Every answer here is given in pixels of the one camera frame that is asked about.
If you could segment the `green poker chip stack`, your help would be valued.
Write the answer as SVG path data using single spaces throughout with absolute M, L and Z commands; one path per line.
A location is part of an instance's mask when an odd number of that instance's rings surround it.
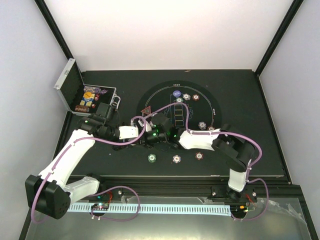
M 147 159 L 148 159 L 148 161 L 149 161 L 150 163 L 155 163 L 156 160 L 157 160 L 157 156 L 156 156 L 155 154 L 151 153 L 151 154 L 149 154 L 149 155 L 147 156 Z

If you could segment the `blue white poker chip stack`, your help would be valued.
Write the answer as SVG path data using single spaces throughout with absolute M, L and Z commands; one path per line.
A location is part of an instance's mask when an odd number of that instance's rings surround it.
M 174 155 L 173 157 L 172 157 L 172 161 L 174 162 L 174 163 L 180 163 L 181 162 L 181 157 L 179 156 L 179 155 Z

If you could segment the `green chips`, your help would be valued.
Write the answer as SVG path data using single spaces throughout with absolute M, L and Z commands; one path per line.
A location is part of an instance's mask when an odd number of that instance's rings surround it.
M 176 101 L 177 103 L 182 103 L 182 102 L 184 101 L 184 99 L 181 98 L 181 97 L 177 97 L 177 98 L 175 99 L 175 101 Z

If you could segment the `blue chips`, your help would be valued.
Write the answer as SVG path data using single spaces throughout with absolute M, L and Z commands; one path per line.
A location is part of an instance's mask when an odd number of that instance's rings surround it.
M 185 101 L 188 101 L 188 100 L 191 99 L 191 96 L 190 96 L 189 94 L 187 94 L 187 93 L 183 94 L 182 97 L 183 97 L 183 99 L 184 99 Z
M 205 130 L 207 128 L 207 125 L 205 122 L 201 121 L 198 123 L 198 127 L 200 130 Z

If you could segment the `orange black poker chip stack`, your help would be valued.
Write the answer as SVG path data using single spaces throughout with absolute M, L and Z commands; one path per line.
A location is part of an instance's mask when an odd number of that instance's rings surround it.
M 197 152 L 197 153 L 195 154 L 195 158 L 196 158 L 197 160 L 202 160 L 202 159 L 204 158 L 204 155 L 203 155 L 201 152 Z

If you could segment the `orange chips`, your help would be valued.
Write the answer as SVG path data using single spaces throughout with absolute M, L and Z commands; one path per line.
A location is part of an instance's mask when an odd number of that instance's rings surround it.
M 194 94 L 193 96 L 192 96 L 192 100 L 193 101 L 198 101 L 200 99 L 200 96 L 198 95 L 198 94 Z
M 213 126 L 209 126 L 209 127 L 207 128 L 207 130 L 208 130 L 208 131 L 214 131 L 215 128 L 214 128 Z

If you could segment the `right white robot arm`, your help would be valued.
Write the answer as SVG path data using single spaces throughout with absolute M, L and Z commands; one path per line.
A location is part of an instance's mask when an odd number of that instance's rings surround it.
M 233 202 L 238 202 L 246 195 L 245 186 L 249 182 L 249 173 L 255 163 L 254 154 L 258 151 L 258 161 L 262 156 L 262 150 L 252 139 L 232 131 L 233 128 L 228 124 L 216 130 L 168 128 L 156 124 L 144 132 L 141 142 L 150 147 L 164 143 L 174 149 L 217 152 L 229 167 L 227 197 Z

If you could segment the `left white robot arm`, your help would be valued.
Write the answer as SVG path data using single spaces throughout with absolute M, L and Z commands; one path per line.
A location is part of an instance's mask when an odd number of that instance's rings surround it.
M 120 140 L 138 137 L 139 129 L 136 126 L 113 126 L 115 111 L 111 105 L 102 103 L 96 113 L 83 117 L 54 160 L 39 175 L 30 175 L 26 179 L 27 202 L 34 223 L 37 222 L 35 212 L 60 219 L 73 203 L 90 195 L 97 200 L 107 195 L 107 186 L 94 174 L 70 184 L 67 181 L 96 142 L 117 146 Z

